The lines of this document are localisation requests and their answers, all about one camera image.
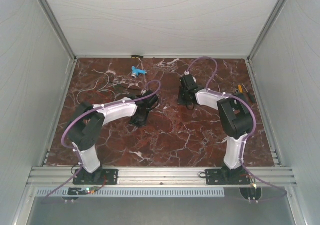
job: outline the black cable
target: black cable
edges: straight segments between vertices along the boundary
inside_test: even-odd
[[[71,173],[72,173],[72,175],[75,175],[74,172],[73,172],[73,169],[74,169],[76,166],[78,166],[78,164],[76,164],[76,165],[74,165],[73,167],[71,167]]]
[[[125,86],[122,85],[122,83],[115,83],[115,82],[113,82],[113,81],[109,81],[109,83],[115,84],[114,87],[115,87],[115,86],[120,86],[120,87],[122,87],[122,88],[124,88],[124,89],[127,89],[127,90],[134,90],[134,91],[140,91],[140,92],[142,91],[142,89],[140,89],[140,88],[125,87]]]

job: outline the red marble surface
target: red marble surface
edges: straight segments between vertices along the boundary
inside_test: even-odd
[[[193,59],[132,59],[132,58],[81,58],[74,70],[62,114],[47,160],[49,166],[75,165],[77,157],[71,149],[61,145],[66,122],[79,102],[104,104],[125,97],[128,92],[114,85],[142,89],[147,81],[162,83],[158,93],[159,106],[149,114],[147,125],[137,128],[129,124],[130,118],[122,118],[105,125],[96,144],[98,157],[105,166],[126,167],[219,167],[226,152],[224,133],[218,111],[196,106],[188,110],[178,105],[179,77]],[[244,84],[253,93],[248,70],[243,59],[217,59],[218,71],[210,88],[232,93],[238,84]],[[146,76],[131,78],[131,67],[147,70]],[[205,86],[215,65],[210,60],[201,60],[192,69],[197,83]],[[101,91],[107,82],[107,89]],[[257,118],[257,130],[247,142],[244,159],[247,166],[274,166],[262,119],[257,104],[252,106]]]

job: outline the yellow-handled tool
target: yellow-handled tool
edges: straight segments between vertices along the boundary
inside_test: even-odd
[[[242,86],[240,84],[238,85],[238,90],[239,90],[239,93],[242,93],[242,94],[244,93],[244,91],[242,90]]]

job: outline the ventilation grille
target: ventilation grille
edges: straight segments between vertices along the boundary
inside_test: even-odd
[[[75,197],[68,195],[69,188],[56,191],[51,197]],[[53,190],[52,187],[38,188],[37,197],[45,197]],[[108,197],[108,198],[216,198],[224,197],[223,187],[201,188],[125,188],[104,187],[89,195],[77,195],[77,197]]]

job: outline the blue object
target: blue object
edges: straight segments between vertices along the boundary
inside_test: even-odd
[[[137,69],[135,66],[132,67],[132,74],[131,77],[137,78],[139,74],[146,74],[145,70]]]

